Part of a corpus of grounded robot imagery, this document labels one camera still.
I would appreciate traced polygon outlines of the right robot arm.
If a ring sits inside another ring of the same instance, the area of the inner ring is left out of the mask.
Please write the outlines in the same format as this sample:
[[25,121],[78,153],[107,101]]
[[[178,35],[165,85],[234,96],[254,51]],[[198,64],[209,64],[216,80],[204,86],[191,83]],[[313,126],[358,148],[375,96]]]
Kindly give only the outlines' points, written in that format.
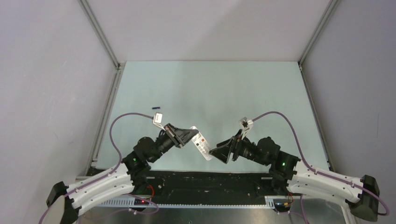
[[242,131],[210,150],[210,155],[224,163],[239,157],[269,166],[274,193],[309,195],[348,207],[357,218],[376,222],[378,220],[379,188],[375,178],[361,178],[337,174],[329,170],[305,165],[297,156],[281,151],[270,137],[258,143],[242,137]]

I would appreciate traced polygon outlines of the white remote control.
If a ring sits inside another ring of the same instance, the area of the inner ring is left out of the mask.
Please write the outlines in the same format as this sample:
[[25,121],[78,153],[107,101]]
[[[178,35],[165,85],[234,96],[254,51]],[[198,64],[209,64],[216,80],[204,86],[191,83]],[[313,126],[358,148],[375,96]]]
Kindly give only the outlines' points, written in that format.
[[202,156],[207,160],[210,161],[214,157],[210,155],[210,146],[205,137],[202,135],[201,132],[198,132],[192,139],[191,141],[195,145],[195,147],[198,149],[198,151],[202,154]]

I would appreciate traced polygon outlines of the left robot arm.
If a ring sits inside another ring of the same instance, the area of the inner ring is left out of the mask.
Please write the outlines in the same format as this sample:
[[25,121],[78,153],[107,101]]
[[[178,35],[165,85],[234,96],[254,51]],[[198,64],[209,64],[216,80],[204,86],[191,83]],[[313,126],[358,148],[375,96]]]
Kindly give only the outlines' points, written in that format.
[[146,174],[151,163],[160,159],[172,147],[181,148],[199,131],[181,129],[166,124],[158,137],[142,137],[132,152],[116,165],[88,179],[66,185],[56,183],[47,198],[48,209],[41,224],[73,224],[91,208],[127,193],[142,194],[147,189]]

